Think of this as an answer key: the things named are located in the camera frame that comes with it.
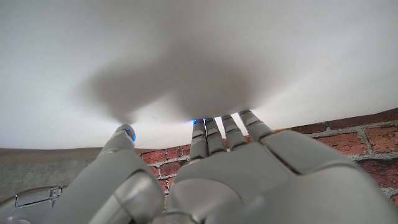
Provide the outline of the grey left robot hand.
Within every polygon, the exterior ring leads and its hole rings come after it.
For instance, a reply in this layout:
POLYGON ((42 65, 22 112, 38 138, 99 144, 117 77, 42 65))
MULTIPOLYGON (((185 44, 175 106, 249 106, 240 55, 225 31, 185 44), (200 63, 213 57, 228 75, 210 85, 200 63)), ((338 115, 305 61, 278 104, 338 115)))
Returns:
POLYGON ((193 122, 188 164, 165 193, 120 126, 67 187, 1 203, 2 223, 396 223, 397 209, 365 171, 295 131, 273 132, 251 111, 193 122))

